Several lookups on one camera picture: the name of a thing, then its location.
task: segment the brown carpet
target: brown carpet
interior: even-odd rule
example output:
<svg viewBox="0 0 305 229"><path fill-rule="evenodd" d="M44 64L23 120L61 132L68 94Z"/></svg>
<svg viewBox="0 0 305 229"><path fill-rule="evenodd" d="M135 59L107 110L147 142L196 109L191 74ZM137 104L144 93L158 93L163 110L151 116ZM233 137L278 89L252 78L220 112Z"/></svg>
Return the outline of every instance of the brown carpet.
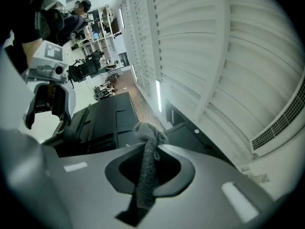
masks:
<svg viewBox="0 0 305 229"><path fill-rule="evenodd" d="M165 128L159 119L155 116L153 110L148 105L142 94L139 92L138 88L135 86L131 70L124 71L123 75L120 76L114 86L116 89L118 89L116 95L129 92L140 122L146 121L152 123L160 131L165 131Z"/></svg>

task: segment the tube light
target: tube light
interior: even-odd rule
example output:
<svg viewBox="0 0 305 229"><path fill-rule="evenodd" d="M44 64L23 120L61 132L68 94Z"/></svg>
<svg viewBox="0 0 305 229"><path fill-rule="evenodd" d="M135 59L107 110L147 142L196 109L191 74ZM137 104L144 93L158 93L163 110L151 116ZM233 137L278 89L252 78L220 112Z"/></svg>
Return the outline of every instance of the tube light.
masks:
<svg viewBox="0 0 305 229"><path fill-rule="evenodd" d="M123 26L123 28L125 28L125 23L124 23L123 15L122 15L122 9L120 9L120 16L121 16L122 26Z"/></svg>
<svg viewBox="0 0 305 229"><path fill-rule="evenodd" d="M156 81L157 86L157 96L158 96L158 106L160 112L162 112L162 106L161 106L161 92L160 92L160 81Z"/></svg>
<svg viewBox="0 0 305 229"><path fill-rule="evenodd" d="M133 64L132 64L132 71L133 71L133 73L134 73L134 77L135 77L135 80L138 82L138 77L137 77L137 75L135 74L135 71L134 71L134 66L133 66Z"/></svg>

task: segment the gray cloth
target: gray cloth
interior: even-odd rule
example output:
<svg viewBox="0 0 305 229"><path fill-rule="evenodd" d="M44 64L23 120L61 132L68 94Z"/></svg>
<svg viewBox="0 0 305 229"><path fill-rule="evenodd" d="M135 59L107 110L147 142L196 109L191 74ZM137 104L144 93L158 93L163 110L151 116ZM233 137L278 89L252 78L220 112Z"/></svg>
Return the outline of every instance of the gray cloth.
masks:
<svg viewBox="0 0 305 229"><path fill-rule="evenodd" d="M141 141L146 142L139 183L136 188L137 207L150 209L154 204L153 191L160 185L155 167L155 160L160 161L156 147L167 144L168 139L157 127L147 122L138 123L134 133Z"/></svg>

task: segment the black hair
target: black hair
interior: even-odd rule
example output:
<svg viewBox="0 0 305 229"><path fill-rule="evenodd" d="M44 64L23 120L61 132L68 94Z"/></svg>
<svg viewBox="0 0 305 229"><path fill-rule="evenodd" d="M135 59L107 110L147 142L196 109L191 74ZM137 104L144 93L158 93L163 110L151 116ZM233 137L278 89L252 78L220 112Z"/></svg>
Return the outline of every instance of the black hair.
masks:
<svg viewBox="0 0 305 229"><path fill-rule="evenodd" d="M88 12L91 8L91 2L89 0L83 0L80 2L80 5L84 8L84 12Z"/></svg>

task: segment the white floor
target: white floor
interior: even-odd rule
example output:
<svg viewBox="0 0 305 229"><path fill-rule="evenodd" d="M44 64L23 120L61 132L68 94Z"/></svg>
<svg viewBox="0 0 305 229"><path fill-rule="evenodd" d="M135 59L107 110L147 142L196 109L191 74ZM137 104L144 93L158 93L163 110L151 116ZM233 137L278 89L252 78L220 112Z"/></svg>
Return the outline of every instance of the white floor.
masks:
<svg viewBox="0 0 305 229"><path fill-rule="evenodd" d="M85 58L82 49L71 50L72 43L68 42L63 47L64 63L71 65L77 59ZM93 96L94 85L102 84L104 80L98 76L93 79L87 77L87 81L81 83L74 83L74 90L76 92L76 106L75 112L87 107L89 104L96 103ZM45 141L53 135L56 129L59 118L51 114L51 112L44 112L35 115L35 122L32 129L25 127L23 120L20 122L19 130L23 133L34 137L39 143Z"/></svg>

